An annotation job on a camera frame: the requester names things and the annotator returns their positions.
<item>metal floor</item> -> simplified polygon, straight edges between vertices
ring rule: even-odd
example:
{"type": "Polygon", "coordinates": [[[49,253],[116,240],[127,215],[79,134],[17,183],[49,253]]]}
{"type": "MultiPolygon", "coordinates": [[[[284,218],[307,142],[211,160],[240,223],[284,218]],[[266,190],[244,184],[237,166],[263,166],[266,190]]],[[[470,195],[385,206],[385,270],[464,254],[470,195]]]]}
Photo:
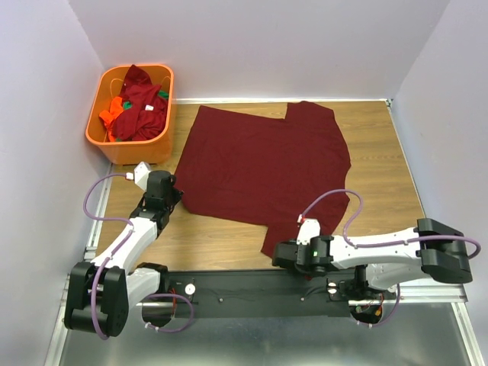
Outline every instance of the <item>metal floor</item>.
{"type": "Polygon", "coordinates": [[[145,329],[132,310],[117,337],[69,332],[61,365],[444,365],[471,364],[450,303],[401,303],[377,328],[352,318],[197,319],[177,334],[145,329]]]}

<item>orange basket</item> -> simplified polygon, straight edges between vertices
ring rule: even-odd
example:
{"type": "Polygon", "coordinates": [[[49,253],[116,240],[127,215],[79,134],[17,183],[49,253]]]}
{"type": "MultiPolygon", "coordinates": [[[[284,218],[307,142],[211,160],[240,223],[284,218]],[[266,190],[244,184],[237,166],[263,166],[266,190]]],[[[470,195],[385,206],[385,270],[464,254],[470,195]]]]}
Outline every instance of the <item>orange basket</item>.
{"type": "Polygon", "coordinates": [[[114,164],[159,163],[171,156],[175,131],[176,104],[173,90],[173,71],[164,65],[137,65],[146,71],[153,84],[161,84],[161,90],[169,94],[165,129],[154,139],[147,141],[110,142],[107,130],[99,114],[108,110],[114,97],[119,95],[124,77],[130,65],[108,70],[98,84],[95,102],[91,109],[85,135],[114,164]]]}

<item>wooden table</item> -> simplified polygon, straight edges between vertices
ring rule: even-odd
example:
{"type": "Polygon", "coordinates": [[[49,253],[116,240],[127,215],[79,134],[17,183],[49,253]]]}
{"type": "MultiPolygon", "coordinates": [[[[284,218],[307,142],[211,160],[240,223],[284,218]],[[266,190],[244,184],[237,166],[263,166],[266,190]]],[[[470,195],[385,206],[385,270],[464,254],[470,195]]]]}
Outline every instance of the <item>wooden table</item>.
{"type": "MultiPolygon", "coordinates": [[[[423,217],[409,170],[395,134],[387,107],[382,101],[320,103],[335,112],[351,156],[346,187],[360,192],[364,210],[349,230],[350,236],[388,233],[416,225],[423,217]]],[[[212,104],[213,108],[282,118],[286,103],[212,104]]],[[[178,106],[173,155],[153,167],[174,172],[197,115],[198,104],[178,106]]],[[[118,166],[129,172],[133,166],[118,166]]],[[[142,191],[122,178],[112,182],[106,217],[128,217],[142,191]]],[[[335,231],[357,208],[352,197],[335,231]]],[[[106,249],[124,228],[124,223],[105,223],[97,253],[106,249]]],[[[141,255],[139,262],[167,265],[170,270],[270,268],[271,259],[260,253],[265,226],[237,223],[193,215],[179,204],[162,235],[141,255]]]]}

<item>red clothing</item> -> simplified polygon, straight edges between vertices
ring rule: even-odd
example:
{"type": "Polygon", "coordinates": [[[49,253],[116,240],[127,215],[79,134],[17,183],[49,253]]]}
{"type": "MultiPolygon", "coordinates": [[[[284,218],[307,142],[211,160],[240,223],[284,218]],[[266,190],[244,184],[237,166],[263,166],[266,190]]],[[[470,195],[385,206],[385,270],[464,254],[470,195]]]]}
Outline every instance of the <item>red clothing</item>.
{"type": "MultiPolygon", "coordinates": [[[[351,166],[334,113],[288,104],[285,119],[200,107],[176,169],[176,186],[193,214],[267,225],[262,252],[297,237],[298,215],[320,194],[344,188],[351,166]]],[[[308,217],[323,234],[337,227],[345,194],[324,199],[308,217]]]]}
{"type": "Polygon", "coordinates": [[[145,141],[165,129],[168,101],[158,96],[159,89],[161,85],[153,85],[147,72],[135,65],[129,68],[119,96],[132,107],[114,121],[114,136],[123,141],[145,141]]]}

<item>white wall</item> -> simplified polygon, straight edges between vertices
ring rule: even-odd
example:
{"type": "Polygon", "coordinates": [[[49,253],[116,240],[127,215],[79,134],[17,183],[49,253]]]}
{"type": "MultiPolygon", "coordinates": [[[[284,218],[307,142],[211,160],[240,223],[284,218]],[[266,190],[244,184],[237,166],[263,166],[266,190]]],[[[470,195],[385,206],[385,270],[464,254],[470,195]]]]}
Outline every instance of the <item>white wall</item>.
{"type": "Polygon", "coordinates": [[[108,167],[84,138],[102,65],[65,1],[5,3],[0,43],[0,364],[35,366],[88,238],[82,199],[108,167]]]}
{"type": "Polygon", "coordinates": [[[428,216],[484,245],[467,285],[468,310],[488,357],[488,2],[452,0],[393,102],[428,216]]]}
{"type": "Polygon", "coordinates": [[[385,98],[448,0],[69,0],[105,67],[165,63],[180,98],[385,98]]]}

